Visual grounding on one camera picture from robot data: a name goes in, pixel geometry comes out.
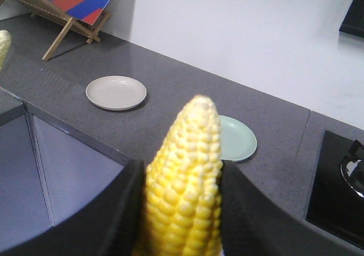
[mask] countertop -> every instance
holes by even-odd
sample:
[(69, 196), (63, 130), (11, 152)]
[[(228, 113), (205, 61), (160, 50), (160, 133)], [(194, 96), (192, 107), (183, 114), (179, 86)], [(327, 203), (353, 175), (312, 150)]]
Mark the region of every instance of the countertop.
[(23, 113), (23, 104), (0, 90), (0, 126)]
[[(13, 37), (0, 87), (28, 111), (117, 160), (152, 161), (177, 113), (194, 95), (209, 96), (219, 114), (255, 133), (258, 149), (239, 169), (275, 204), (307, 227), (360, 250), (305, 220), (324, 131), (364, 141), (364, 131), (113, 36), (86, 44), (70, 32), (49, 62), (41, 60), (60, 27), (40, 17), (0, 21)], [(94, 79), (122, 75), (147, 88), (141, 105), (124, 112), (102, 110), (87, 99)], [(3, 106), (3, 93), (0, 102)]]

